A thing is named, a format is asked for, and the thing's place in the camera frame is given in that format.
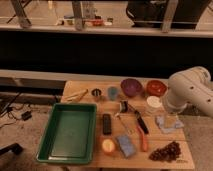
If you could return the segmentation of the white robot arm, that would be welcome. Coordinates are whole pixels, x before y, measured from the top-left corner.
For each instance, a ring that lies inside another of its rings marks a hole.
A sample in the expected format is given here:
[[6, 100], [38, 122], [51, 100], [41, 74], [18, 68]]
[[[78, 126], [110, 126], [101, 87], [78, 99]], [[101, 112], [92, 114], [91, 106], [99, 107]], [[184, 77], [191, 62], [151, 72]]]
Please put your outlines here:
[[213, 118], [213, 90], [209, 87], [210, 72], [204, 67], [192, 67], [172, 74], [162, 104], [168, 113], [183, 112], [188, 103]]

